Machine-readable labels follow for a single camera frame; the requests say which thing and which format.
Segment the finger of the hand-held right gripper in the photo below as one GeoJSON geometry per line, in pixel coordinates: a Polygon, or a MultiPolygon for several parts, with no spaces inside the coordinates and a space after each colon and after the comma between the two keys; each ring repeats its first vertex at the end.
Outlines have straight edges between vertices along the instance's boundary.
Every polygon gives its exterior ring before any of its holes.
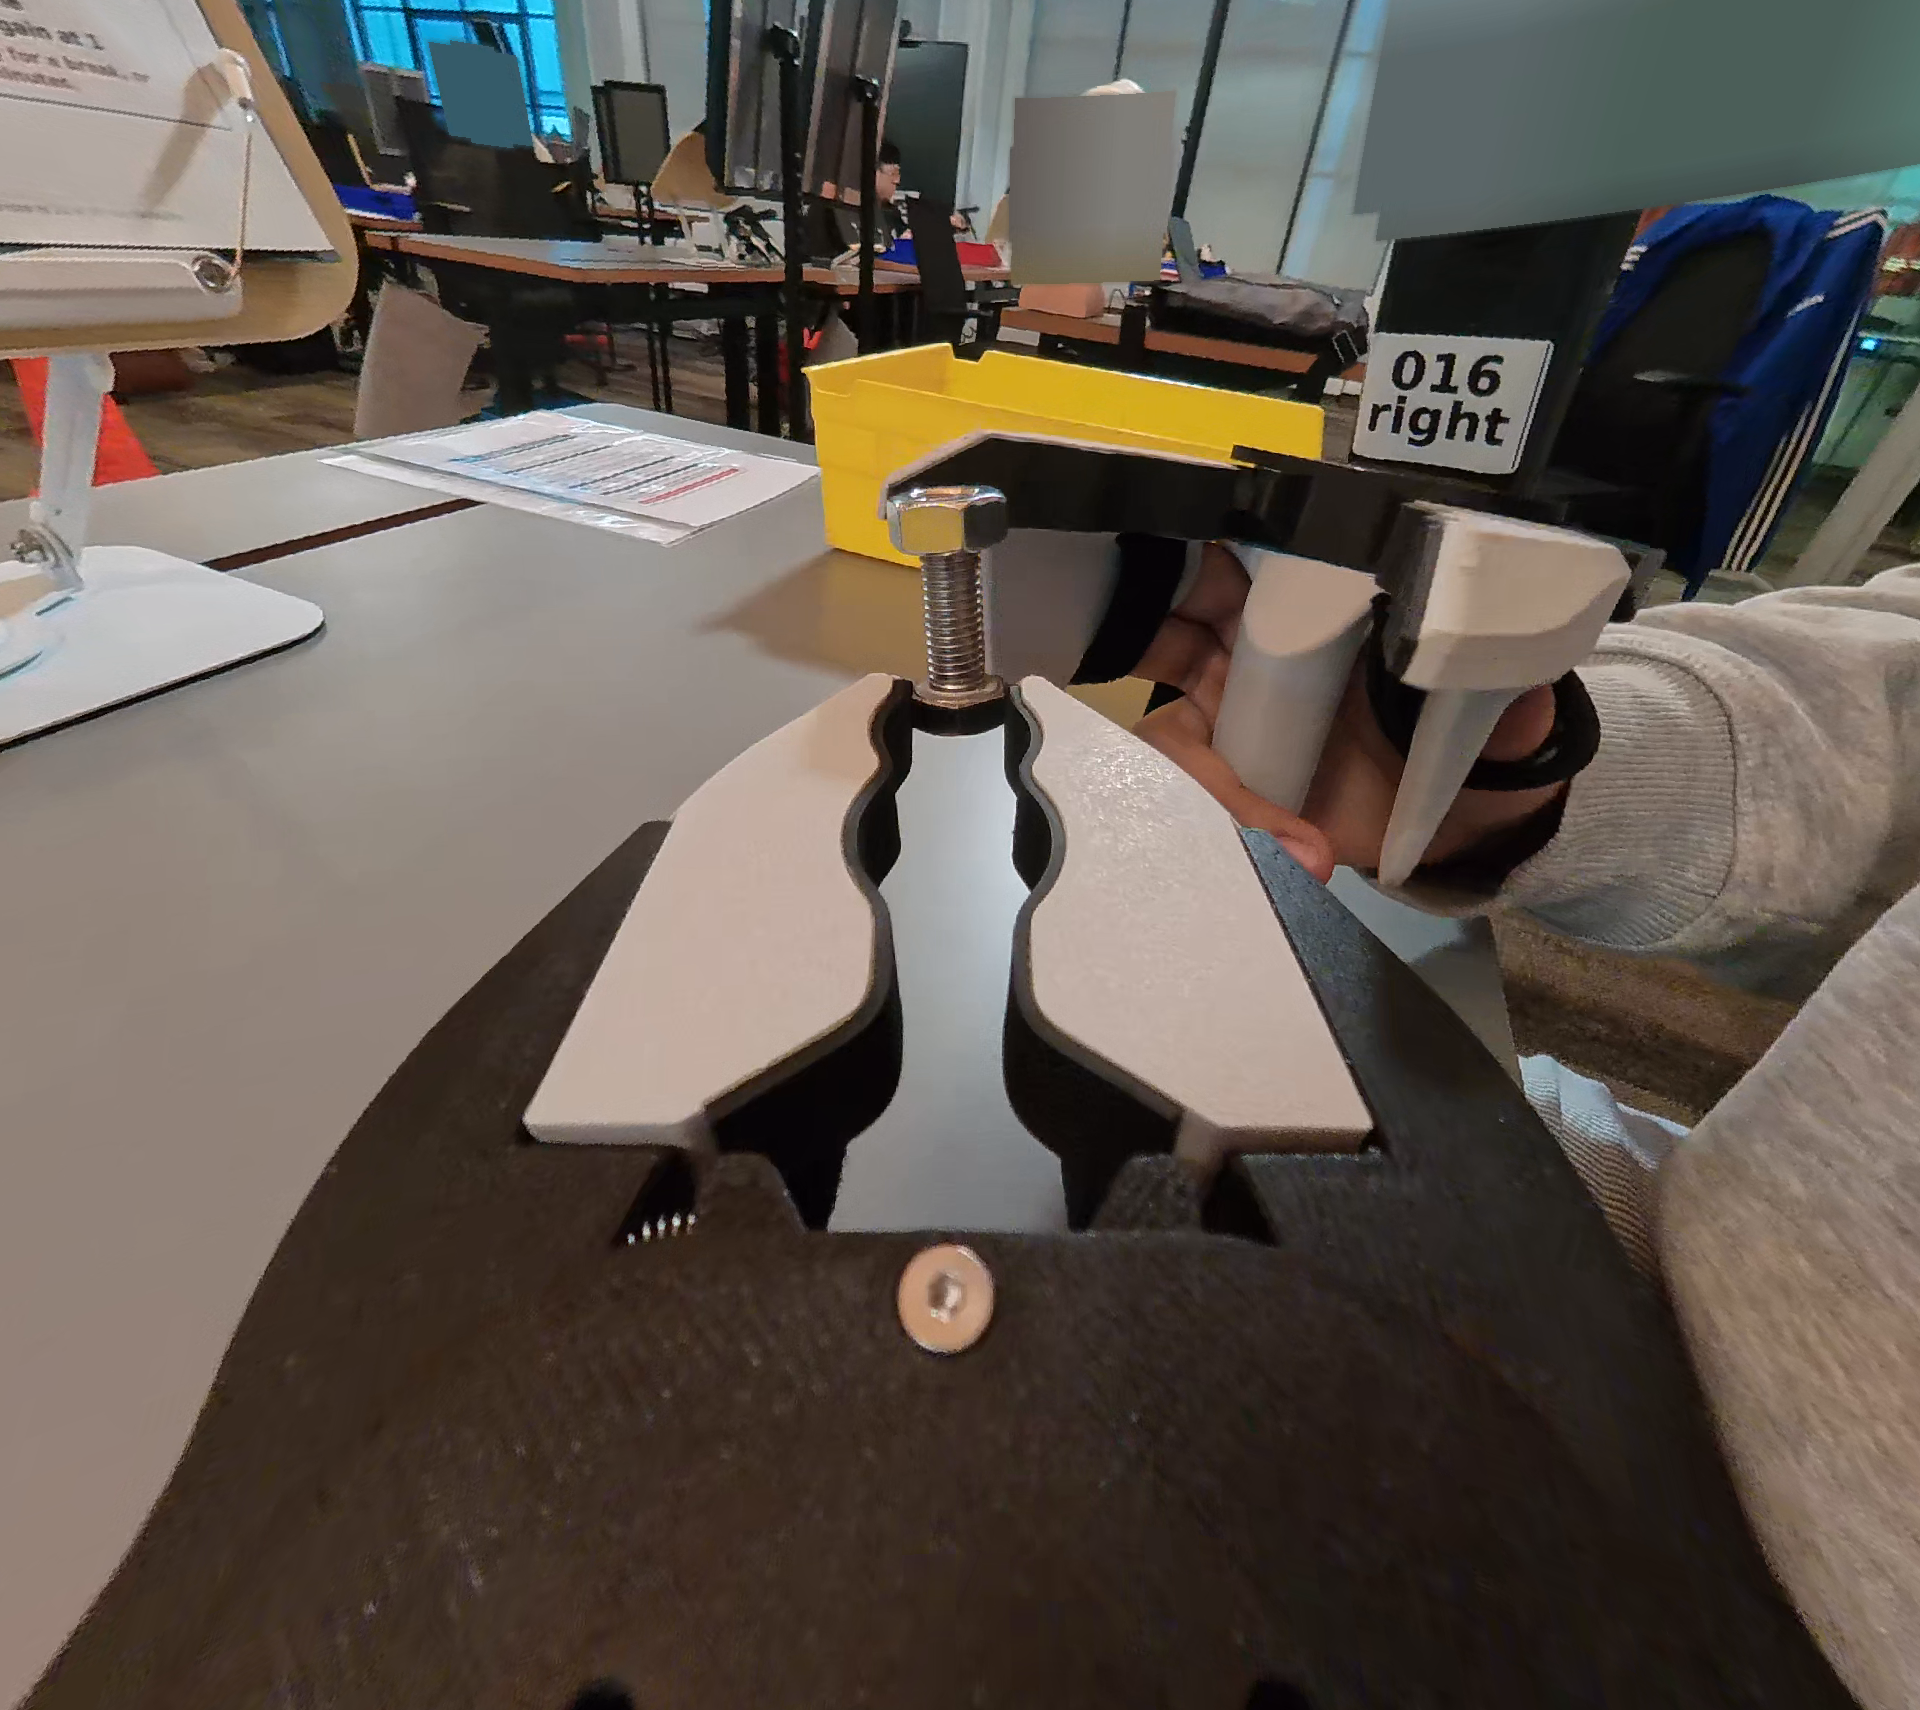
{"type": "Polygon", "coordinates": [[[976,430],[889,474],[878,515],[910,491],[987,488],[1009,531],[1253,542],[1250,467],[1036,432],[976,430]]]}
{"type": "Polygon", "coordinates": [[[993,672],[1006,686],[1078,681],[1113,604],[1121,548],[1109,531],[1011,530],[993,548],[993,672]]]}

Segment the steel hex nut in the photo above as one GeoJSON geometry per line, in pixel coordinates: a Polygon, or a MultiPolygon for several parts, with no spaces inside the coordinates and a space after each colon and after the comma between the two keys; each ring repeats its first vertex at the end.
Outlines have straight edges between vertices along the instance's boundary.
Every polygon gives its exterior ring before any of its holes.
{"type": "Polygon", "coordinates": [[[991,483],[916,483],[885,502],[893,546],[923,561],[941,555],[981,555],[1004,542],[1011,530],[1006,494],[991,483]]]}

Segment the laminated paper sheet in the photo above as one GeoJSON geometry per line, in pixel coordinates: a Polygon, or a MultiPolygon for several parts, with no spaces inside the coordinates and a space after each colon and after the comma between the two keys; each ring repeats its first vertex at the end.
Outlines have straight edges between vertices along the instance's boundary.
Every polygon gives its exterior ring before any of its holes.
{"type": "Polygon", "coordinates": [[[567,410],[368,440],[329,463],[657,546],[786,498],[820,498],[816,467],[793,458],[567,410]]]}

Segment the small black monitor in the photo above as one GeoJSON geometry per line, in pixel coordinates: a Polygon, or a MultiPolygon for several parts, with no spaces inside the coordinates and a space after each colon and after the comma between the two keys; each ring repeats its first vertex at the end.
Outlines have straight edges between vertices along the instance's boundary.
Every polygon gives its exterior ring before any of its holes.
{"type": "Polygon", "coordinates": [[[592,85],[590,105],[602,179],[635,190],[654,185],[674,142],[666,89],[607,80],[592,85]]]}

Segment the person's striped garment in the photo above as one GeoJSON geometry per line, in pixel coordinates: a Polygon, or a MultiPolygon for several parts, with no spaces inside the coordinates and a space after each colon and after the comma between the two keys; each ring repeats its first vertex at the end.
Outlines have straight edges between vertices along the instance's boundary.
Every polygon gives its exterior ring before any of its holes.
{"type": "Polygon", "coordinates": [[[1629,1102],[1551,1054],[1524,1054],[1521,1087],[1599,1204],[1629,1259],[1661,1276],[1658,1223],[1664,1163],[1691,1127],[1629,1102]]]}

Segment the orange cone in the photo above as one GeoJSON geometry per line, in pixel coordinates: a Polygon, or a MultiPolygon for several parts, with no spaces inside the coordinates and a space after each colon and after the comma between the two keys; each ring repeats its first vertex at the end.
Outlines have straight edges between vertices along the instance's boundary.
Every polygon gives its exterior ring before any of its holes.
{"type": "MultiPolygon", "coordinates": [[[[11,357],[8,369],[19,392],[23,419],[37,450],[44,446],[44,410],[48,357],[11,357]]],[[[101,426],[94,443],[93,485],[108,488],[123,481],[143,481],[157,478],[159,465],[148,456],[128,422],[123,404],[112,392],[103,397],[101,426]]]]}

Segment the steel hex bolt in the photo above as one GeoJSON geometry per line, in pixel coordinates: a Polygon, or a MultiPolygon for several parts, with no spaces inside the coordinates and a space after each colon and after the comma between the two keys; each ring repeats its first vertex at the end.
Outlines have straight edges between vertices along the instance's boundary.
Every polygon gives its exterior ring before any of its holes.
{"type": "Polygon", "coordinates": [[[920,561],[925,606],[925,675],[919,697],[946,711],[972,710],[1002,697],[1004,681],[991,668],[985,560],[991,551],[920,561]]]}

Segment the black office chair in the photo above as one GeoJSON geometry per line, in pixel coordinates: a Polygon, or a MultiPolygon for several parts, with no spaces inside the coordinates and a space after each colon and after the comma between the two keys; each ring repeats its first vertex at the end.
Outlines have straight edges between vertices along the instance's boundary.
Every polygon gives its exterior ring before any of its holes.
{"type": "Polygon", "coordinates": [[[1552,442],[1547,495],[1566,522],[1678,553],[1709,506],[1710,428],[1739,399],[1741,345],[1775,257],[1764,221],[1650,223],[1629,257],[1552,442]]]}

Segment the white cardboard sheet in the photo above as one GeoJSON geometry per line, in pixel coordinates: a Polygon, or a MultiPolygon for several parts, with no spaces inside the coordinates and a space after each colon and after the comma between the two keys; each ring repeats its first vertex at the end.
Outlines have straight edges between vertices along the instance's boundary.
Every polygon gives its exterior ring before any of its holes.
{"type": "Polygon", "coordinates": [[[353,437],[358,443],[444,430],[465,419],[465,389],[483,326],[396,280],[381,286],[361,361],[353,437]]]}

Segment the yellow plastic bin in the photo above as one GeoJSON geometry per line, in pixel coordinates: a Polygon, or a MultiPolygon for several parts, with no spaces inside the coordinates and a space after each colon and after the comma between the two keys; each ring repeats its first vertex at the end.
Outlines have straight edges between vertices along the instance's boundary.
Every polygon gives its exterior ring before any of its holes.
{"type": "Polygon", "coordinates": [[[912,345],[808,369],[831,549],[904,566],[883,515],[885,481],[974,432],[1226,459],[1239,447],[1320,458],[1318,404],[1145,377],[993,349],[912,345]]]}

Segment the dark monitor screen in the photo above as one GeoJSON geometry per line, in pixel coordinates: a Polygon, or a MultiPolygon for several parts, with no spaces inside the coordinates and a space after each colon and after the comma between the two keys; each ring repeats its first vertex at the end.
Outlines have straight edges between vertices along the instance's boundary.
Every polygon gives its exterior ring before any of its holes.
{"type": "Polygon", "coordinates": [[[904,42],[885,118],[902,190],[949,209],[958,208],[968,57],[966,42],[904,42]]]}

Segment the white document stand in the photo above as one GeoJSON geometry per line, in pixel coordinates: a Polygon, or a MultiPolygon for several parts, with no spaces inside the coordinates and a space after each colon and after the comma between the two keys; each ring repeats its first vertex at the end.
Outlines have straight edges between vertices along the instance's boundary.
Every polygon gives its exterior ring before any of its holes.
{"type": "Polygon", "coordinates": [[[219,105],[242,119],[233,245],[4,253],[4,334],[46,360],[37,498],[4,561],[4,748],[277,656],[325,626],[312,601],[157,548],[88,537],[114,354],[138,329],[229,324],[244,307],[262,114],[239,49],[220,47],[204,74],[219,105]]]}

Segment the grey desk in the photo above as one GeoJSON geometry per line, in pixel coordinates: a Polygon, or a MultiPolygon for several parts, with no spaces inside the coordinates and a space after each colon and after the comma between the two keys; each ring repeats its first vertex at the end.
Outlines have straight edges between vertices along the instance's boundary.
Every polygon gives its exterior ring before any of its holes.
{"type": "Polygon", "coordinates": [[[280,584],[289,661],[4,754],[4,1705],[1041,1703],[1119,1555],[1088,1240],[999,1044],[994,730],[910,732],[902,1084],[831,1227],[770,1162],[521,1116],[668,815],[841,694],[801,510],[678,555],[462,511],[280,584]]]}

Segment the blue jacket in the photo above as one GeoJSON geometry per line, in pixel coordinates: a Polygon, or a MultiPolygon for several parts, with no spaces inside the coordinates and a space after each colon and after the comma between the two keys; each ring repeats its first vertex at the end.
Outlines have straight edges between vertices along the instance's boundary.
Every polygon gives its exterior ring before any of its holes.
{"type": "Polygon", "coordinates": [[[1838,401],[1889,238],[1881,208],[1815,208],[1776,192],[1675,203],[1642,231],[1734,216],[1762,221],[1775,255],[1734,364],[1742,392],[1710,415],[1703,520],[1678,553],[1662,551],[1688,596],[1717,574],[1753,569],[1795,503],[1838,401]]]}

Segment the person's grey sweater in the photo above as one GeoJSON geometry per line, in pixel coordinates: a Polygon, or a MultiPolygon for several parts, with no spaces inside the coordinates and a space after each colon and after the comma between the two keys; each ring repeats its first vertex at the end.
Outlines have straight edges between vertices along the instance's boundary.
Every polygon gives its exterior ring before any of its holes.
{"type": "Polygon", "coordinates": [[[1915,892],[1668,1155],[1658,1246],[1769,1565],[1860,1705],[1915,1707],[1915,892]]]}

